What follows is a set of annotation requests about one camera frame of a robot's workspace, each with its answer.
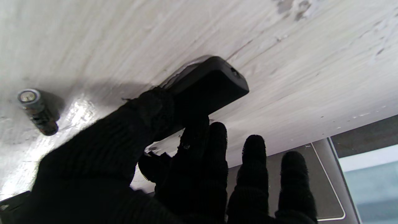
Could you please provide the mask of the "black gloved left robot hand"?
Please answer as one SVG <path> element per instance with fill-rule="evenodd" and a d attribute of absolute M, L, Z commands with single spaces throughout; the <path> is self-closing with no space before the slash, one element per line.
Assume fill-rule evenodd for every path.
<path fill-rule="evenodd" d="M 316 224 L 304 157 L 284 154 L 280 197 L 269 215 L 264 139 L 249 136 L 227 198 L 227 130 L 208 116 L 189 121 L 153 197 L 130 186 L 145 148 L 168 130 L 174 102 L 156 87 L 45 155 L 16 224 Z"/>

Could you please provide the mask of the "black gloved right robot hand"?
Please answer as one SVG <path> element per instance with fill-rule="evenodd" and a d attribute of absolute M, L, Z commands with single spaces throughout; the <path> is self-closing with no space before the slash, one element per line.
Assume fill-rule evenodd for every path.
<path fill-rule="evenodd" d="M 168 175 L 171 161 L 172 157 L 166 152 L 157 155 L 150 151 L 140 157 L 138 167 L 146 180 L 161 185 Z"/>

